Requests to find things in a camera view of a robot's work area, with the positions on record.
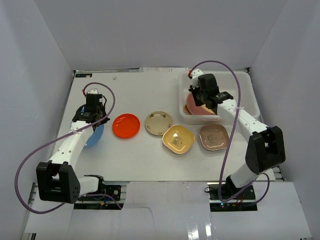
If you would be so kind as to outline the pink round plate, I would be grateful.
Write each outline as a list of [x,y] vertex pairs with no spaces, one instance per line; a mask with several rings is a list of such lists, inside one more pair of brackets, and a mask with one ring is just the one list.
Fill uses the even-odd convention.
[[206,112],[203,108],[201,108],[201,106],[196,106],[195,100],[193,98],[192,93],[189,93],[187,98],[186,98],[186,107],[188,109],[188,111],[192,114],[192,115],[210,115],[210,116],[215,116],[213,114],[209,114],[208,112]]

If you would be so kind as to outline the blue round plate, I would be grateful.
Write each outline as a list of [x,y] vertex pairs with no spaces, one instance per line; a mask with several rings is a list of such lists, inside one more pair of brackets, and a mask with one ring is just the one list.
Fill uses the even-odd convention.
[[92,136],[87,140],[86,145],[84,146],[84,149],[89,149],[98,143],[98,141],[101,139],[104,133],[104,128],[105,128],[104,125],[99,125],[95,129]]

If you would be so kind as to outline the brown square panda dish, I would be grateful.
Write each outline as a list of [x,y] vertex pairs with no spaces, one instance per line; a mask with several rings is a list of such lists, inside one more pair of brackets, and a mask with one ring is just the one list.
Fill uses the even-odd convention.
[[209,151],[227,148],[230,138],[226,128],[221,124],[204,125],[199,130],[203,147]]

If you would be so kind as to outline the yellow square panda dish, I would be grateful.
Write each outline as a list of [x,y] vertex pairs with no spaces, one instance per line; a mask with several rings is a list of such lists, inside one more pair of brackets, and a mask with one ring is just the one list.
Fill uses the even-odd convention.
[[175,154],[185,154],[195,142],[195,135],[186,127],[172,125],[162,136],[163,144]]

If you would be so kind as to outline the yellow round bear plate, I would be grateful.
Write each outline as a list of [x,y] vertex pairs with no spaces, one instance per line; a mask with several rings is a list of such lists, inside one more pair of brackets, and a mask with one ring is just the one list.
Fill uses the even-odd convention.
[[200,106],[202,109],[204,109],[207,113],[209,113],[210,115],[216,115],[216,113],[214,111],[212,111],[211,109],[207,108],[205,104]]

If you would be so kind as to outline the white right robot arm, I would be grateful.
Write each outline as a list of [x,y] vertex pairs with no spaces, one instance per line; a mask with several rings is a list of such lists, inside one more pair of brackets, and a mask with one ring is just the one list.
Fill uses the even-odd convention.
[[192,80],[189,91],[196,106],[205,105],[216,115],[232,124],[247,142],[244,164],[219,182],[217,195],[221,202],[236,200],[260,175],[286,160],[283,132],[278,126],[267,126],[240,106],[240,100],[221,92],[216,77],[196,69],[188,74]]

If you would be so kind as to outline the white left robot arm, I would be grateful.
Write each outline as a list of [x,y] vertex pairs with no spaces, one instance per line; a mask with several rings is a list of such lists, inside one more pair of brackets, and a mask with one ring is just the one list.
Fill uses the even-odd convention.
[[96,176],[79,179],[75,173],[76,163],[88,140],[100,125],[109,120],[103,104],[105,99],[97,89],[89,90],[85,105],[72,118],[70,135],[47,162],[37,165],[37,185],[42,201],[74,204],[81,195],[87,193],[96,200],[105,196],[106,187],[99,183]]

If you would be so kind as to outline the white plastic bin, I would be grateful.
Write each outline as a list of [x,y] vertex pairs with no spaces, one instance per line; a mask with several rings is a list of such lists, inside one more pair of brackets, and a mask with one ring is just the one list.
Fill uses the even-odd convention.
[[[179,113],[186,124],[204,125],[208,123],[225,123],[226,120],[217,115],[188,115],[184,106],[187,104],[187,97],[190,94],[189,88],[192,80],[188,78],[188,70],[182,71],[178,75],[178,105]],[[217,85],[221,92],[228,92],[238,100],[238,87],[232,73],[229,71],[211,71],[215,76]],[[248,73],[244,71],[235,71],[240,85],[240,106],[246,110],[255,119],[261,115],[259,105],[254,93],[252,81]]]

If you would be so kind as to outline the orange round plate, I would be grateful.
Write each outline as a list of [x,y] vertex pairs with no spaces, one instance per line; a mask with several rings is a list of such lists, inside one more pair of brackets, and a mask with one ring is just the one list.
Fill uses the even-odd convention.
[[114,135],[121,139],[130,139],[140,130],[141,123],[137,116],[131,113],[124,113],[115,118],[112,123]]

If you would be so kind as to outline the black label sticker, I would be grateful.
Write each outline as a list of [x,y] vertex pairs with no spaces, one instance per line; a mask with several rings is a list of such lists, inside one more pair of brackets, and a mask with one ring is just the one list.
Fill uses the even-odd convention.
[[92,73],[77,73],[74,77],[75,78],[91,78]]

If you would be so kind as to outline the beige patterned small plate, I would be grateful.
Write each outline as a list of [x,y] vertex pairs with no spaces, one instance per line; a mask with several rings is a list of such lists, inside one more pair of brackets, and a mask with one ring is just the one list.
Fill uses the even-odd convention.
[[172,125],[173,118],[164,111],[154,111],[150,113],[144,125],[146,130],[154,136],[162,136]]

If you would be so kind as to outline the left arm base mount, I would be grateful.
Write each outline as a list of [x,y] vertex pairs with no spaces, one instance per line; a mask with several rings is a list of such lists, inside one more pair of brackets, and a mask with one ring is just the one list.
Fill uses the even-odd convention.
[[115,207],[119,210],[122,208],[121,201],[122,186],[119,184],[102,184],[95,192],[87,193],[81,196],[78,201],[82,204],[98,204],[99,207],[111,208]]

